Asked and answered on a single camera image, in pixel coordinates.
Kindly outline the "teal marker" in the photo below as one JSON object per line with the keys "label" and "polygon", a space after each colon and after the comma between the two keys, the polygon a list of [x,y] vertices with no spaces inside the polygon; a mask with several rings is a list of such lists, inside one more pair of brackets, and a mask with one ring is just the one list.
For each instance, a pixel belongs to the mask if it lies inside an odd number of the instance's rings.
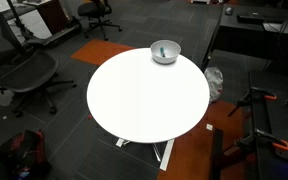
{"label": "teal marker", "polygon": [[161,56],[162,56],[162,57],[166,57],[165,51],[164,51],[164,48],[163,48],[163,47],[160,48],[160,53],[161,53]]}

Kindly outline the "white bowl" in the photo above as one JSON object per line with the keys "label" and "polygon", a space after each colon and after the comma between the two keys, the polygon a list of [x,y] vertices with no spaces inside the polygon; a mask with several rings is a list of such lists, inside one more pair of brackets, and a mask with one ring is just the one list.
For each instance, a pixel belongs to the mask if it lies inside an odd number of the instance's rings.
{"label": "white bowl", "polygon": [[[162,57],[160,48],[163,47],[166,57]],[[170,64],[177,60],[181,52],[181,47],[174,41],[171,40],[159,40],[154,42],[150,46],[151,54],[153,59],[161,64]]]}

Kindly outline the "round white table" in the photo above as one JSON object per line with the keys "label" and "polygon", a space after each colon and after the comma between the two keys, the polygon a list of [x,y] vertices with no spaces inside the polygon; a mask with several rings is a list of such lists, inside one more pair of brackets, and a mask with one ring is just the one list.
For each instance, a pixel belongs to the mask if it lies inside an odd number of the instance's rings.
{"label": "round white table", "polygon": [[86,100],[96,122],[127,142],[157,146],[160,169],[166,170],[176,138],[194,128],[209,105],[208,82],[198,66],[180,55],[169,65],[155,62],[148,48],[119,53],[92,75]]}

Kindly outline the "white plastic bag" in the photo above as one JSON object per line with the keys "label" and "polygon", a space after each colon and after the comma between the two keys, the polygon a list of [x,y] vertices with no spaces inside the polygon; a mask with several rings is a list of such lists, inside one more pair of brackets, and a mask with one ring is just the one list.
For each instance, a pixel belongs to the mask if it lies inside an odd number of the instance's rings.
{"label": "white plastic bag", "polygon": [[223,91],[223,74],[217,67],[208,67],[204,75],[208,82],[209,90],[210,90],[210,98],[209,102],[213,103],[220,99]]}

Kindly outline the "black office chair far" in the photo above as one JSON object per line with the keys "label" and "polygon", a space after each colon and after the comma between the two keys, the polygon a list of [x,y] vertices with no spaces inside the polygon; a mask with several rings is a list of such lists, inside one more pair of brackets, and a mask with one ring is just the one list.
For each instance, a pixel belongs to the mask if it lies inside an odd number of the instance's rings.
{"label": "black office chair far", "polygon": [[83,31],[85,38],[89,37],[89,33],[92,30],[100,28],[103,34],[103,39],[107,41],[108,37],[104,30],[105,26],[116,27],[119,32],[122,31],[122,27],[120,25],[113,24],[109,19],[102,20],[104,16],[112,13],[112,7],[108,0],[89,0],[88,2],[80,5],[77,12],[79,16],[87,17],[89,20],[89,27]]}

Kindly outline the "black scooter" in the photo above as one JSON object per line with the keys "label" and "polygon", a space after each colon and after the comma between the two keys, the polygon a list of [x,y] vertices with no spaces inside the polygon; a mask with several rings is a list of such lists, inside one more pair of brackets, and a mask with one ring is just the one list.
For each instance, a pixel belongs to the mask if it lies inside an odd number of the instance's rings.
{"label": "black scooter", "polygon": [[11,15],[7,17],[21,44],[50,46],[81,31],[75,17],[68,17],[59,0],[6,0]]}

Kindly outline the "black keyboard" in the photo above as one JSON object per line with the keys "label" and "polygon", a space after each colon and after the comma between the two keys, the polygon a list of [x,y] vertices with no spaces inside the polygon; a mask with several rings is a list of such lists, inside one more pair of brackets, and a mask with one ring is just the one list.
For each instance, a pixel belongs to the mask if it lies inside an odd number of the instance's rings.
{"label": "black keyboard", "polygon": [[240,23],[249,23],[249,24],[257,24],[262,23],[264,21],[264,17],[258,14],[238,14],[237,20]]}

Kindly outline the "black mesh office chair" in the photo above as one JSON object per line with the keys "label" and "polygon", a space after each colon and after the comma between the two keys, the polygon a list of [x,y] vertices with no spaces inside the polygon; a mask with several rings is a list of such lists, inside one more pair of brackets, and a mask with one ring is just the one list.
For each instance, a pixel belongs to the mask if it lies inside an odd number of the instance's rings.
{"label": "black mesh office chair", "polygon": [[57,112],[47,89],[60,84],[77,86],[72,79],[54,81],[58,67],[59,62],[45,51],[26,49],[0,12],[0,91],[12,91],[15,98],[18,98],[18,105],[12,109],[16,117],[23,115],[22,106],[35,93],[45,97],[51,114]]}

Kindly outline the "red and black backpack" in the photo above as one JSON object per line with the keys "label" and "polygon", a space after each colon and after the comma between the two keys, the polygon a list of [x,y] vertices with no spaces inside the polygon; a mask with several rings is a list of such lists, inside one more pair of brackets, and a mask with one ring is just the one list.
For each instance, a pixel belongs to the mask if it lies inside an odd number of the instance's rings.
{"label": "red and black backpack", "polygon": [[25,130],[0,146],[10,180],[46,180],[51,165],[46,160],[41,130]]}

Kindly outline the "black desk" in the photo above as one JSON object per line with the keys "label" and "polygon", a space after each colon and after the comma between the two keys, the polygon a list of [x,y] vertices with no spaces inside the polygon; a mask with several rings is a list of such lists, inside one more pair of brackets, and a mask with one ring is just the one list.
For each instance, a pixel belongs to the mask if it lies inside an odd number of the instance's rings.
{"label": "black desk", "polygon": [[[234,9],[232,15],[225,14],[228,7]],[[264,21],[240,23],[240,13],[258,14]],[[225,4],[201,63],[202,71],[215,49],[271,60],[271,72],[288,75],[288,9]]]}

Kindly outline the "orange-handled clamp lower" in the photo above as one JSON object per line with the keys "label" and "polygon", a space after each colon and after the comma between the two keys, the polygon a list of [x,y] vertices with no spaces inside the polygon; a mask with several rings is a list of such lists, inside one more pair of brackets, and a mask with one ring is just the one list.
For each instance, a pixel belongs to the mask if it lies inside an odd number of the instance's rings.
{"label": "orange-handled clamp lower", "polygon": [[257,139],[269,142],[275,149],[288,151],[288,142],[286,140],[279,139],[274,135],[257,128],[255,128],[249,135],[236,140],[235,145],[244,150],[251,150]]}

